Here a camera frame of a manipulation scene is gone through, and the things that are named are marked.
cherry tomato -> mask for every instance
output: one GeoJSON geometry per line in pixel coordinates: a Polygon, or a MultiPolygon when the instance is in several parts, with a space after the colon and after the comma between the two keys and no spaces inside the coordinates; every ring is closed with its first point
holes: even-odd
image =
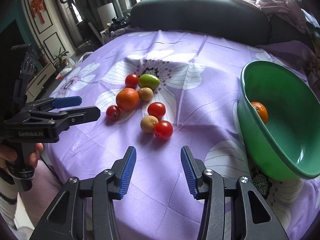
{"type": "Polygon", "coordinates": [[[171,137],[173,127],[168,121],[160,121],[155,125],[153,132],[158,139],[166,141],[171,137]]]}
{"type": "Polygon", "coordinates": [[[160,102],[154,102],[148,107],[148,114],[160,120],[165,115],[165,106],[160,102]]]}
{"type": "Polygon", "coordinates": [[[125,86],[135,89],[139,83],[139,77],[136,74],[128,75],[124,80],[125,86]]]}
{"type": "Polygon", "coordinates": [[[116,122],[120,118],[121,110],[118,106],[109,106],[106,115],[110,122],[116,122]]]}

striped sleeve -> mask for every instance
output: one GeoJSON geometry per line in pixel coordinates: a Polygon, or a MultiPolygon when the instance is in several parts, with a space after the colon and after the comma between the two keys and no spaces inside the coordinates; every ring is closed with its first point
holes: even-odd
{"type": "Polygon", "coordinates": [[[0,213],[6,223],[14,227],[18,192],[13,178],[0,168],[0,213]]]}

human hand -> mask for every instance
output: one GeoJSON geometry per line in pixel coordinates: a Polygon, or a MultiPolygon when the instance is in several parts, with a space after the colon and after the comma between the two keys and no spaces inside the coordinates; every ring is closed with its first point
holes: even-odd
{"type": "MultiPolygon", "coordinates": [[[[42,143],[37,143],[35,151],[29,155],[29,163],[33,168],[36,168],[38,165],[38,160],[40,159],[39,151],[43,151],[42,143]]],[[[5,161],[15,161],[16,159],[17,153],[14,149],[0,144],[0,168],[6,170],[5,161]]]]}

green fruit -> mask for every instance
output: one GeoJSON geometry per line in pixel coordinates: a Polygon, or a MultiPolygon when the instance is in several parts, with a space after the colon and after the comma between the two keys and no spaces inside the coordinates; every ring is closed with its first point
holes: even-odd
{"type": "Polygon", "coordinates": [[[143,74],[139,78],[140,88],[151,88],[155,90],[160,85],[160,79],[151,74],[143,74]]]}

potted plant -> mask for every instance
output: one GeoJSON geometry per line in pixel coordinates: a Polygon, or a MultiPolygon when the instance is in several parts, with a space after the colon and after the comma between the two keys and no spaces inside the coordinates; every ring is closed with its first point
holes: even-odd
{"type": "Polygon", "coordinates": [[[50,61],[45,53],[47,47],[44,44],[40,44],[39,49],[40,49],[41,55],[40,55],[38,61],[43,67],[45,67],[50,63],[50,61]]]}
{"type": "Polygon", "coordinates": [[[59,49],[59,54],[56,55],[54,58],[53,64],[57,70],[58,68],[65,67],[67,65],[67,59],[64,57],[66,57],[69,52],[68,51],[61,52],[61,50],[62,50],[62,47],[60,47],[59,49]]]}

